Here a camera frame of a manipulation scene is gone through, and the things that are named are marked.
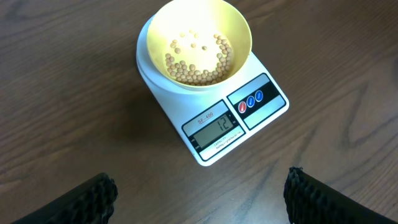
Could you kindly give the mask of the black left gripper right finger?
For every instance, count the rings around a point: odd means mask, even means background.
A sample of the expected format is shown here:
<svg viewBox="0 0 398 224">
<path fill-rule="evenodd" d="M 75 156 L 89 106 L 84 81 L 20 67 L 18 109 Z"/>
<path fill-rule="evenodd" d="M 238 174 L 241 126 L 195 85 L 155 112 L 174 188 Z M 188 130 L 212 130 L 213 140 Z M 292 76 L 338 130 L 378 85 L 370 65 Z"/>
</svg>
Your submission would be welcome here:
<svg viewBox="0 0 398 224">
<path fill-rule="evenodd" d="M 284 200 L 293 224 L 397 224 L 306 174 L 301 167 L 289 169 Z"/>
</svg>

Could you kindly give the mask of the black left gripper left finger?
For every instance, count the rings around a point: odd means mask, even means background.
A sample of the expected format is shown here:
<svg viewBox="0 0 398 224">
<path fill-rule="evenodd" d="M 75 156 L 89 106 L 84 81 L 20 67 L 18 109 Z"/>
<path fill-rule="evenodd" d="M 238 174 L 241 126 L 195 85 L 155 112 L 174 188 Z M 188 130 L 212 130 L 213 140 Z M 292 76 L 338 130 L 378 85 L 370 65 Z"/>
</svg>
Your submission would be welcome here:
<svg viewBox="0 0 398 224">
<path fill-rule="evenodd" d="M 114 180 L 103 172 L 14 224 L 107 224 L 117 197 Z"/>
</svg>

